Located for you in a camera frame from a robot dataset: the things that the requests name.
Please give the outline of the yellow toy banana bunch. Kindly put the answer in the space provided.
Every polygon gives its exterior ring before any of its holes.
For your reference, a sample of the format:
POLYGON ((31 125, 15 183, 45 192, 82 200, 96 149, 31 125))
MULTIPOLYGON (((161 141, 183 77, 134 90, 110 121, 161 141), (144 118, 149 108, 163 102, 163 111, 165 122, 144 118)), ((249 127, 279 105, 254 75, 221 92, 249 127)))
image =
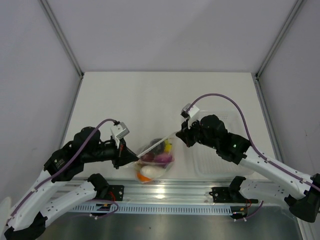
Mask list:
POLYGON ((173 148, 173 143, 172 143, 172 141, 169 140, 169 139, 166 139, 166 140, 164 141, 164 152, 165 152, 166 154, 170 154, 171 151, 172 151, 172 148, 173 148))

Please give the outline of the orange toy orange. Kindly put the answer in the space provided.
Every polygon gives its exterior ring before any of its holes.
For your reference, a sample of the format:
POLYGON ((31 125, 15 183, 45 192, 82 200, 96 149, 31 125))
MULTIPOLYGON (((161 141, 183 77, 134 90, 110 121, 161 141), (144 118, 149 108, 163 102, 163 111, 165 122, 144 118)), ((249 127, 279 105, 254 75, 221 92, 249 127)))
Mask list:
POLYGON ((136 177, 141 183, 148 183, 152 181, 152 179, 142 175, 140 172, 136 173, 136 177))

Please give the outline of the dark purple toy plum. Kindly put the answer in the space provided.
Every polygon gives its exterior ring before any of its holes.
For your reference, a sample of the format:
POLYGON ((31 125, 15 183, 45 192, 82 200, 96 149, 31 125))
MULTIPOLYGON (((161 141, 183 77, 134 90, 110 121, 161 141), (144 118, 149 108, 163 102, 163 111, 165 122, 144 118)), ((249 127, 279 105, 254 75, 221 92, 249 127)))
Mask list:
POLYGON ((166 147, 165 140, 163 140, 161 138, 155 138, 147 146, 147 148, 150 148, 150 147, 152 147, 152 149, 150 151, 153 154, 160 155, 165 151, 165 147, 166 147))

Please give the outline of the white toy radish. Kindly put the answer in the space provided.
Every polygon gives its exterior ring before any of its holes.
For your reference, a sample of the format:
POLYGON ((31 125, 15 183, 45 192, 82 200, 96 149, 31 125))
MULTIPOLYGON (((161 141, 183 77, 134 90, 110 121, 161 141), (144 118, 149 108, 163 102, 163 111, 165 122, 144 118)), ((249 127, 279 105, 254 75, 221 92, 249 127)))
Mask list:
POLYGON ((140 173, 149 179, 156 179, 158 177, 161 177, 166 170, 160 166, 156 165, 146 165, 143 166, 140 170, 140 173))

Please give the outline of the clear zip top bag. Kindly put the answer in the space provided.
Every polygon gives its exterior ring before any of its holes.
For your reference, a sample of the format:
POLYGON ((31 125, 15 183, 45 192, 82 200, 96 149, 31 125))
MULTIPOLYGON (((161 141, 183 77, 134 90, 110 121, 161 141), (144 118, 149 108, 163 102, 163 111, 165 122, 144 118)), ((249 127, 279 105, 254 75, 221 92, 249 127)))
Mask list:
POLYGON ((174 165, 175 133, 157 137, 143 145, 137 152, 138 160, 125 165, 133 170, 142 184, 163 177, 174 165))

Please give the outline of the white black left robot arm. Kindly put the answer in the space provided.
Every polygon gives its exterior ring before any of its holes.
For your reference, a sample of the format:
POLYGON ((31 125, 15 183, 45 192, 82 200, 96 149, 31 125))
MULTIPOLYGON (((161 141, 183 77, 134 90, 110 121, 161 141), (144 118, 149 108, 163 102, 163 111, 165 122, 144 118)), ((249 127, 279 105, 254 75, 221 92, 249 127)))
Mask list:
POLYGON ((65 195, 52 199, 87 163, 111 161, 118 169, 138 160, 124 140, 129 133, 127 126, 117 121, 110 130, 110 139, 101 141, 98 128, 85 127, 51 155, 29 192, 11 211, 4 232, 7 240, 36 240, 57 218, 84 202, 103 201, 113 205, 120 199, 116 188, 99 173, 92 174, 65 195))

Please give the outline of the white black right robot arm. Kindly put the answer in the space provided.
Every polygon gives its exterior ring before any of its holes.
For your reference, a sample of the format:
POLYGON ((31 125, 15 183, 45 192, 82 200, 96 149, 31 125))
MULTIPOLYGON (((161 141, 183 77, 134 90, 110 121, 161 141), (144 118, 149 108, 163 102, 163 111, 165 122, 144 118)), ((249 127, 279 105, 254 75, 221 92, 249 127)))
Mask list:
POLYGON ((176 136, 190 148, 200 144, 215 150, 223 160, 249 168, 278 185, 271 195, 279 198, 297 218, 313 223, 320 212, 320 175, 297 171, 282 162, 267 157, 252 141, 228 132, 225 124, 214 114, 201 120, 182 113, 184 122, 176 136))

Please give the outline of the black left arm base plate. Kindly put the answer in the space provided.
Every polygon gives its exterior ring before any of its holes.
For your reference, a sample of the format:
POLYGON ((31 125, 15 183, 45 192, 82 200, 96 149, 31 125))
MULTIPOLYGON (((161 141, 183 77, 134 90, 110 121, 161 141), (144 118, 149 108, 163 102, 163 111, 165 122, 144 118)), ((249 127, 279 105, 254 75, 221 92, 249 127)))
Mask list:
POLYGON ((106 195, 106 199, 114 202, 121 202, 124 198, 124 185, 110 185, 106 195))

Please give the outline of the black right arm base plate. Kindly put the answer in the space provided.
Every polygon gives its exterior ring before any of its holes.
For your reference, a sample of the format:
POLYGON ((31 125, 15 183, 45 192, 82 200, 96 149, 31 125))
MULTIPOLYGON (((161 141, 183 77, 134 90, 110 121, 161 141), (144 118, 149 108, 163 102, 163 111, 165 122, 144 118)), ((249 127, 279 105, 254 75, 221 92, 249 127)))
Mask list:
POLYGON ((245 198, 238 190, 229 187, 212 187, 208 194, 213 198, 214 203, 257 204, 259 202, 258 199, 245 198))

